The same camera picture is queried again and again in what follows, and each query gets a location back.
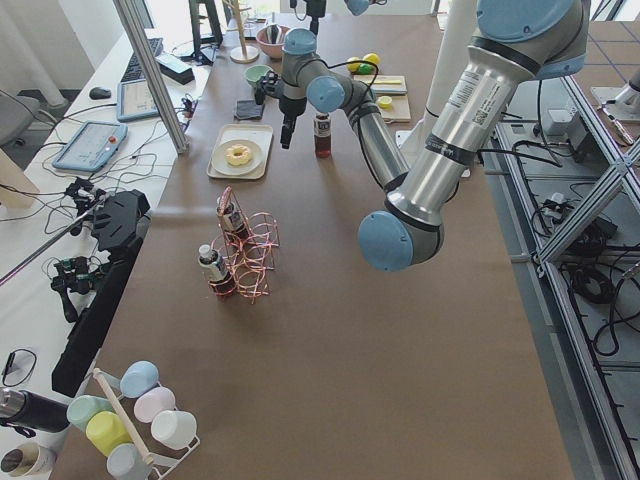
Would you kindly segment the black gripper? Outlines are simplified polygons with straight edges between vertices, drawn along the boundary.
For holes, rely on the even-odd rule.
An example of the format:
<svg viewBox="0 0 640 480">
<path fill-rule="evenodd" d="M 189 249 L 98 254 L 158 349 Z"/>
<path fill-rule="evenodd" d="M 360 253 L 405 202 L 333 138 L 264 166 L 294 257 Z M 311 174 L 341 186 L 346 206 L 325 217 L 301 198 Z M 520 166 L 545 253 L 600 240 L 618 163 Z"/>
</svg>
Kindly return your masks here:
<svg viewBox="0 0 640 480">
<path fill-rule="evenodd" d="M 280 144 L 283 149 L 289 149 L 296 128 L 297 118 L 306 110 L 306 98 L 290 98 L 283 95 L 279 99 L 279 109 L 284 115 Z"/>
</svg>

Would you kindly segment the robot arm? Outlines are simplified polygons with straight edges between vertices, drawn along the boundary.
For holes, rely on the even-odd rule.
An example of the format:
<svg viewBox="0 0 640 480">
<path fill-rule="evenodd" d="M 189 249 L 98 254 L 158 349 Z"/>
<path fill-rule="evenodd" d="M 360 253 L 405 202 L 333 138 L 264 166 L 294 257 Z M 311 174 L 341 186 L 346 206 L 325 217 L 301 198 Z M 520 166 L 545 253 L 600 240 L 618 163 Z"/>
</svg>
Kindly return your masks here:
<svg viewBox="0 0 640 480">
<path fill-rule="evenodd" d="M 385 125 L 371 87 L 333 72 L 316 49 L 313 30 L 295 28 L 284 37 L 282 72 L 275 87 L 284 115 L 281 146 L 290 147 L 297 118 L 307 105 L 320 113 L 342 110 L 376 182 L 386 192 L 397 188 L 409 166 Z"/>
<path fill-rule="evenodd" d="M 462 71 L 431 132 L 406 162 L 384 123 L 363 115 L 357 129 L 385 208 L 358 230 L 363 257 L 395 272 L 437 254 L 441 208 L 493 130 L 518 86 L 571 75 L 586 54 L 587 1 L 479 1 Z"/>
</svg>

